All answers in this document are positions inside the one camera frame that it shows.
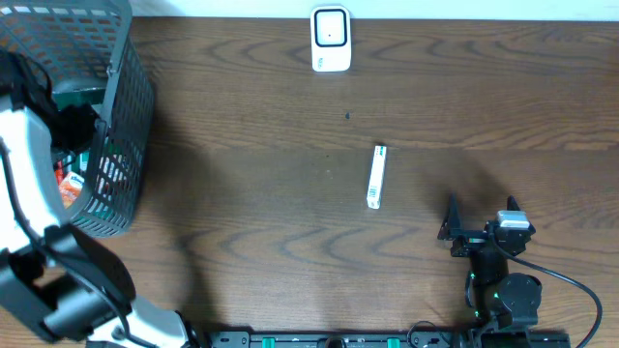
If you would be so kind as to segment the white slim box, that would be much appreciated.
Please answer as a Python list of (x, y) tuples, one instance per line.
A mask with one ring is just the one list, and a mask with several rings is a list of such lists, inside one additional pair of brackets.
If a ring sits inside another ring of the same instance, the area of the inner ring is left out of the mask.
[(366, 197), (368, 207), (374, 210), (378, 210), (381, 206), (386, 157), (386, 146), (377, 145), (374, 147)]

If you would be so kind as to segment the orange tissue pack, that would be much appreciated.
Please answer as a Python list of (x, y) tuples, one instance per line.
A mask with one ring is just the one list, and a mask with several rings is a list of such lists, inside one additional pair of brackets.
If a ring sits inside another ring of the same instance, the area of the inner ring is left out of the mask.
[(81, 194), (84, 183), (84, 178), (72, 171), (64, 177), (58, 188), (65, 208), (73, 205)]

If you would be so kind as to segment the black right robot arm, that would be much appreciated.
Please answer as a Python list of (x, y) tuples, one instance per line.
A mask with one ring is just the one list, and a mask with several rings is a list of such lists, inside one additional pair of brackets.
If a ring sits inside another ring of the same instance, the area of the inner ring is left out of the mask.
[(470, 261), (465, 299), (493, 330), (526, 329), (538, 323), (541, 282), (532, 275), (512, 273), (508, 267), (508, 260), (525, 251), (535, 233), (511, 196), (507, 208), (477, 230), (463, 226), (456, 198), (449, 199), (437, 238), (452, 243), (453, 257)]

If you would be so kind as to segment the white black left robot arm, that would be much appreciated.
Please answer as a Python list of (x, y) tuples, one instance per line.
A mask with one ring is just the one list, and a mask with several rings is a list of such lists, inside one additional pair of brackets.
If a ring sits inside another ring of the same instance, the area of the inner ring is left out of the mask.
[(60, 109), (44, 68), (1, 52), (1, 306), (39, 339), (89, 347), (203, 347), (179, 312), (137, 295), (121, 259), (72, 224), (54, 155), (85, 149), (98, 115)]

